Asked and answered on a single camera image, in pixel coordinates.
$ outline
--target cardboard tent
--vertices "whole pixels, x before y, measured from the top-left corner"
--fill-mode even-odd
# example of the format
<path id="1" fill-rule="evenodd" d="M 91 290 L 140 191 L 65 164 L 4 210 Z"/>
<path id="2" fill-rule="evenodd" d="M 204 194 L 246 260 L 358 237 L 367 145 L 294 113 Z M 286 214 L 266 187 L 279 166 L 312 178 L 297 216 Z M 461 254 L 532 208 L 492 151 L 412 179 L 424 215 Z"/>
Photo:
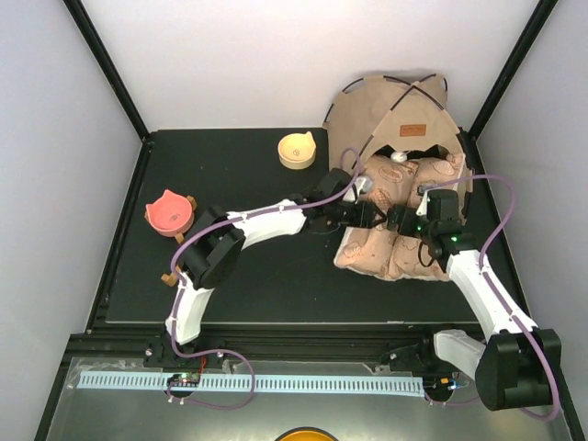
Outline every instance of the cardboard tent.
<path id="1" fill-rule="evenodd" d="M 337 95 L 323 123 L 329 137 L 329 167 L 340 165 L 347 147 L 359 149 L 362 164 L 385 146 L 407 153 L 438 146 L 442 157 L 465 153 L 446 105 L 447 81 L 436 73 L 412 83 L 387 75 L 354 81 Z M 352 172 L 355 166 L 355 159 L 347 155 L 344 170 Z M 471 175 L 471 170 L 464 175 Z M 462 207 L 465 192 L 471 189 L 471 181 L 458 186 Z"/>

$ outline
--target patterned fabric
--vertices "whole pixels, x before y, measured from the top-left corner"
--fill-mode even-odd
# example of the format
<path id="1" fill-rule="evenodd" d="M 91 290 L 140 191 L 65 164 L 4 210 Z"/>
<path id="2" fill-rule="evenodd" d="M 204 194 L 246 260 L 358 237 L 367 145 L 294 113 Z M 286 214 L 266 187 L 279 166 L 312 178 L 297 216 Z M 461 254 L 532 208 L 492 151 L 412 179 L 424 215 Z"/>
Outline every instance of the patterned fabric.
<path id="1" fill-rule="evenodd" d="M 402 164 L 384 156 L 372 156 L 365 164 L 364 174 L 373 180 L 374 185 L 360 198 L 375 202 L 384 212 L 395 204 L 417 208 L 421 203 L 417 194 L 420 185 L 457 179 L 464 173 L 464 163 L 463 153 L 448 154 L 445 159 L 424 158 Z M 448 188 L 456 190 L 458 186 Z M 420 278 L 447 281 L 447 274 L 437 263 L 430 267 L 420 264 L 419 244 L 419 239 L 389 232 L 385 225 L 371 230 L 347 228 L 334 264 L 382 280 Z M 426 245 L 422 258 L 428 262 Z"/>

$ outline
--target pink cat bowl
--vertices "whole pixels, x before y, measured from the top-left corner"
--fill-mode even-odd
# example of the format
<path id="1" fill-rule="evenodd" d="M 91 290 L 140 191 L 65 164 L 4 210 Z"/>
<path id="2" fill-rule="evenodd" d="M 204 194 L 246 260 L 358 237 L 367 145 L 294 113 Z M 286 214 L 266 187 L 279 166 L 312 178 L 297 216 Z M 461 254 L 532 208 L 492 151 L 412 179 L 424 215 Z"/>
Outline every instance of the pink cat bowl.
<path id="1" fill-rule="evenodd" d="M 163 196 L 153 204 L 147 204 L 145 208 L 147 221 L 165 237 L 174 237 L 187 232 L 194 223 L 192 201 L 170 190 L 165 190 Z"/>

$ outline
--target white wall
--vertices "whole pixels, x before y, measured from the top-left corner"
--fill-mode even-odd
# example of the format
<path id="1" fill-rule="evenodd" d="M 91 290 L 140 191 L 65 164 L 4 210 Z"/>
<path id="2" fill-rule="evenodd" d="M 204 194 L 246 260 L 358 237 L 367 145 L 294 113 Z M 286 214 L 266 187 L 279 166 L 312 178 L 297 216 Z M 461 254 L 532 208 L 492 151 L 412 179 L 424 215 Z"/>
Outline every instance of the white wall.
<path id="1" fill-rule="evenodd" d="M 563 343 L 588 432 L 588 3 L 559 2 L 480 139 L 490 173 L 514 181 L 507 237 L 530 309 Z M 500 209 L 507 195 L 493 188 Z"/>
<path id="2" fill-rule="evenodd" d="M 319 126 L 369 73 L 440 72 L 469 127 L 537 0 L 85 0 L 152 130 Z"/>
<path id="3" fill-rule="evenodd" d="M 140 143 L 62 2 L 3 2 L 0 60 L 0 438 L 18 441 L 84 330 Z"/>

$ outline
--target black floor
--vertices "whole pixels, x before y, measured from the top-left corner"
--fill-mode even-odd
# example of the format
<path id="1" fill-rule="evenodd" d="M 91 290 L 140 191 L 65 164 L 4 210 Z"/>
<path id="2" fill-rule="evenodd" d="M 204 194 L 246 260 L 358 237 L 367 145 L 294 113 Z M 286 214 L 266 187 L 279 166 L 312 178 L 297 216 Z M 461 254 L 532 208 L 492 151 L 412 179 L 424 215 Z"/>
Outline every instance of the black floor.
<path id="1" fill-rule="evenodd" d="M 177 247 L 143 218 L 145 204 L 166 188 L 192 195 L 197 215 L 210 205 L 252 209 L 278 202 L 315 184 L 327 172 L 326 132 L 313 129 L 317 158 L 307 170 L 291 171 L 277 159 L 277 143 L 294 129 L 164 130 L 154 146 L 137 205 L 109 291 L 107 322 L 158 323 L 169 314 L 175 288 L 160 276 Z M 480 242 L 495 224 L 492 202 L 476 182 L 468 229 Z M 475 322 L 452 283 L 383 282 L 333 266 L 343 231 L 299 234 L 260 243 L 243 252 L 231 278 L 212 295 L 204 316 L 210 323 Z M 490 251 L 494 270 L 516 297 L 503 243 Z"/>

